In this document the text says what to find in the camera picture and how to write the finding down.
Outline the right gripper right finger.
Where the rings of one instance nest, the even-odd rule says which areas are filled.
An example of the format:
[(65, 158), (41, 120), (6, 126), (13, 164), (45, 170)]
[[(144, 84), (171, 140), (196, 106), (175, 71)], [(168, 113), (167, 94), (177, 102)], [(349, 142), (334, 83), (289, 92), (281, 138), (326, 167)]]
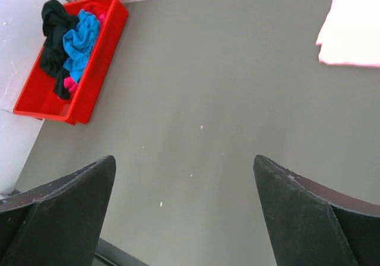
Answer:
[(254, 159), (277, 265), (379, 265), (379, 206)]

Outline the pink t shirt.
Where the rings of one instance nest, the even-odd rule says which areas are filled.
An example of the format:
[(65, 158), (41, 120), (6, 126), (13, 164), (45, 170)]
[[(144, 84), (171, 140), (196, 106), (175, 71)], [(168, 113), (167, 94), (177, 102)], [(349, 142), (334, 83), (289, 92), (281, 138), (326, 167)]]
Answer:
[(316, 45), (323, 64), (379, 68), (379, 0), (332, 0)]

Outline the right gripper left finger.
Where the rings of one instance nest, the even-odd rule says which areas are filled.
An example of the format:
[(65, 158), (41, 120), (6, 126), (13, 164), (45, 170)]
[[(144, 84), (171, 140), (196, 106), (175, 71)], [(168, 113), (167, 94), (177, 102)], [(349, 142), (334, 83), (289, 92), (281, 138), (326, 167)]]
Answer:
[(91, 265), (116, 175), (104, 156), (1, 200), (1, 265)]

